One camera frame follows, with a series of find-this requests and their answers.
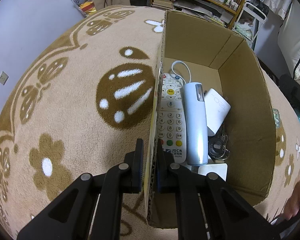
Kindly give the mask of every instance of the wall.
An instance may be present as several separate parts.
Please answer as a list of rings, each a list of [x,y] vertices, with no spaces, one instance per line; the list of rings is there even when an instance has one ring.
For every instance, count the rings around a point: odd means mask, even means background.
[[[39,54],[83,19],[70,0],[0,1],[0,113],[14,86]]]
[[[255,53],[257,56],[280,77],[289,73],[288,66],[278,46],[278,33],[283,20],[271,10],[267,16],[267,22],[261,26],[257,36]]]

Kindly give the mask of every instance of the electrical outlet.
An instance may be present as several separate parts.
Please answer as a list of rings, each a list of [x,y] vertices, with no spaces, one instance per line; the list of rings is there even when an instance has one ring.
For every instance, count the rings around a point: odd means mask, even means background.
[[[7,79],[8,79],[8,75],[5,72],[2,71],[1,75],[0,75],[0,83],[2,85],[4,85],[7,81]]]

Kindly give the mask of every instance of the cardboard box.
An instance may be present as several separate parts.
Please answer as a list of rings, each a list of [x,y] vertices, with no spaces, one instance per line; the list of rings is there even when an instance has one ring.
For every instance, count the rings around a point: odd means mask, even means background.
[[[192,81],[201,82],[204,90],[213,88],[228,98],[231,110],[225,125],[231,155],[227,160],[227,183],[252,206],[268,197],[278,156],[277,130],[267,84],[245,39],[198,17],[167,11],[158,58],[157,97],[154,99],[144,183],[147,221],[159,228],[177,227],[174,194],[155,192],[154,183],[162,74],[171,72],[175,60],[188,65]],[[176,65],[175,70],[189,80],[183,65]],[[292,189],[289,188],[286,195],[290,193]]]

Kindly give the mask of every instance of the white charging cable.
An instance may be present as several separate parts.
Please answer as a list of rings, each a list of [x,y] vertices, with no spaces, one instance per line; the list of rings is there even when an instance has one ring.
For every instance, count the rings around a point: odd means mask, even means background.
[[[183,61],[177,60],[177,61],[175,61],[174,63],[172,63],[172,65],[171,65],[171,70],[172,70],[172,72],[173,72],[176,76],[180,77],[180,78],[185,82],[185,84],[187,83],[187,82],[185,81],[185,79],[184,79],[182,76],[178,75],[177,73],[175,73],[175,72],[173,71],[173,67],[174,67],[174,65],[177,64],[177,63],[180,63],[180,64],[186,66],[186,68],[187,68],[187,70],[188,70],[188,72],[189,72],[189,77],[190,77],[189,83],[190,83],[190,82],[191,82],[191,72],[190,72],[190,69],[188,68],[188,66],[186,65],[186,63],[184,63]]]

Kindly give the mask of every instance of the remote control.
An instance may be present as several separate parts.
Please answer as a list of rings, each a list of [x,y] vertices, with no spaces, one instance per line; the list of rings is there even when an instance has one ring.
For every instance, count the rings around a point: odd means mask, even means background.
[[[175,74],[163,74],[159,111],[159,139],[176,163],[186,160],[186,117],[183,107],[183,81]]]
[[[202,84],[185,84],[184,100],[187,126],[187,164],[201,166],[208,163],[208,127]]]

